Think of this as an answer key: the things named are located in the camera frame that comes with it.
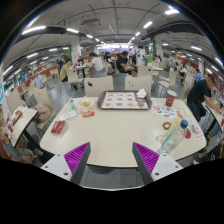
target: menu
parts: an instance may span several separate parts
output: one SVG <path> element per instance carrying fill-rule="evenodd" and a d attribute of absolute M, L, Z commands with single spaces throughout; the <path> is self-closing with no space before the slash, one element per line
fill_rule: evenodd
<path fill-rule="evenodd" d="M 157 103 L 154 103 L 152 105 L 152 113 L 159 116 L 172 118 L 172 119 L 176 117 L 176 110 L 174 108 L 170 108 L 165 105 L 160 105 Z"/>
<path fill-rule="evenodd" d="M 101 108 L 104 109 L 148 109 L 145 99 L 137 98 L 133 92 L 106 92 Z"/>

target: cafeteria table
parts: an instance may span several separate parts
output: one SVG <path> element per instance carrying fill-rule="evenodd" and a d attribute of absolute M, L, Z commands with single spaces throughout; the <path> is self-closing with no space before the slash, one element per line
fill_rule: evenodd
<path fill-rule="evenodd" d="M 14 139 L 12 141 L 12 146 L 16 147 L 21 136 L 24 134 L 30 143 L 35 145 L 38 149 L 42 150 L 40 148 L 40 145 L 30 136 L 30 134 L 26 130 L 29 124 L 36 117 L 38 113 L 37 110 L 29 109 L 27 107 L 21 107 L 21 106 L 18 107 L 15 111 L 17 110 L 20 110 L 23 114 L 22 114 L 22 118 L 19 118 L 17 122 L 15 123 L 15 125 L 12 126 L 13 128 L 12 139 Z"/>
<path fill-rule="evenodd" d="M 81 98 L 74 98 L 77 105 Z M 165 105 L 165 98 L 151 98 L 153 103 Z M 175 100 L 173 107 L 194 124 L 201 128 L 185 103 Z M 69 102 L 59 114 L 71 111 Z M 150 110 L 102 110 L 94 107 L 94 116 L 83 118 L 79 115 L 66 122 L 59 135 L 52 134 L 51 129 L 58 121 L 58 116 L 43 136 L 40 146 L 44 150 L 64 155 L 72 149 L 90 142 L 91 154 L 88 165 L 111 168 L 136 168 L 137 163 L 132 153 L 133 142 L 137 142 L 158 152 L 166 138 L 162 125 L 170 118 L 154 115 Z M 171 152 L 174 160 L 190 156 L 206 146 L 206 140 L 198 142 L 195 134 L 183 141 Z"/>

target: cup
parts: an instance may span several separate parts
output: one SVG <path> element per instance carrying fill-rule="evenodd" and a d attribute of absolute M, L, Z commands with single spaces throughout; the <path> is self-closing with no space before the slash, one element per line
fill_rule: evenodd
<path fill-rule="evenodd" d="M 172 107 L 173 101 L 177 94 L 171 90 L 167 90 L 167 96 L 166 96 L 166 106 L 167 107 Z"/>

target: bottle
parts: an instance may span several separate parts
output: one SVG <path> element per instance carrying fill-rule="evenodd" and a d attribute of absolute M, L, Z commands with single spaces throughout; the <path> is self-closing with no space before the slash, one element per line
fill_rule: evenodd
<path fill-rule="evenodd" d="M 167 139 L 160 148 L 160 152 L 170 153 L 187 135 L 188 122 L 182 120 L 180 125 L 174 125 Z"/>
<path fill-rule="evenodd" d="M 70 104 L 71 104 L 71 109 L 75 110 L 75 104 L 74 104 L 73 100 L 70 100 Z"/>

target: food package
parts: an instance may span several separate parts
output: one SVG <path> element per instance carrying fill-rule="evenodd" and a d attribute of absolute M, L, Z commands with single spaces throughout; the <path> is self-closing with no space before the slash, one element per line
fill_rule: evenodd
<path fill-rule="evenodd" d="M 86 113 L 86 112 L 92 110 L 95 105 L 96 105 L 96 99 L 95 98 L 84 97 L 83 99 L 81 99 L 78 102 L 78 105 L 77 105 L 76 108 L 80 113 L 83 114 L 83 113 Z"/>

